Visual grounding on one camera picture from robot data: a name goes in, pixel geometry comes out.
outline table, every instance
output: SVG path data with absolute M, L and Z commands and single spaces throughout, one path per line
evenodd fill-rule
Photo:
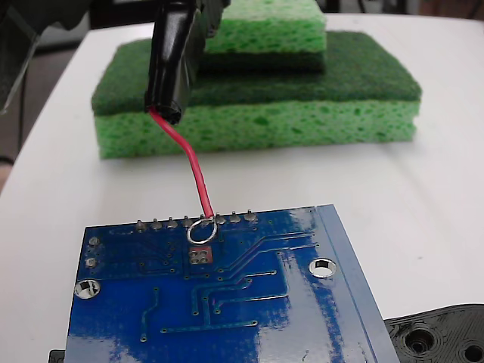
M 414 142 L 200 155 L 217 212 L 334 203 L 383 318 L 484 303 L 484 23 L 330 15 L 363 31 L 423 88 Z M 0 197 L 2 361 L 65 347 L 85 226 L 201 213 L 185 156 L 100 161 L 90 98 L 124 42 L 152 25 L 90 32 Z

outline green sponge layer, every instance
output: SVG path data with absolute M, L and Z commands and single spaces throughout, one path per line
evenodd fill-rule
M 177 130 L 196 151 L 409 141 L 416 101 L 285 101 L 196 106 Z M 102 158 L 178 154 L 182 149 L 146 113 L 97 116 Z
M 324 65 L 325 17 L 314 0 L 243 0 L 225 9 L 200 70 L 317 70 Z

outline red wire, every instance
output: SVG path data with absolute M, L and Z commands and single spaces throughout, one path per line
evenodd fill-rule
M 205 181 L 203 180 L 202 170 L 198 163 L 197 155 L 194 149 L 164 118 L 162 118 L 155 109 L 150 110 L 150 115 L 155 122 L 173 139 L 178 145 L 183 148 L 183 151 L 187 154 L 190 161 L 191 170 L 194 172 L 195 182 L 197 183 L 198 195 L 200 196 L 200 202 L 202 204 L 203 213 L 206 218 L 213 217 L 212 206 L 210 206 L 209 195 L 206 192 Z

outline circuit board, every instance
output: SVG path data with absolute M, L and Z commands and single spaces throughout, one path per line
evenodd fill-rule
M 398 362 L 333 206 L 215 220 L 87 228 L 65 362 Z

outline stacked sponges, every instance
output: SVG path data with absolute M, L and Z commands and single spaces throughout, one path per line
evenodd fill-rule
M 182 152 L 144 113 L 150 40 L 118 49 L 92 99 L 101 157 Z M 314 0 L 233 2 L 177 130 L 197 151 L 408 141 L 421 90 L 372 38 L 324 31 Z

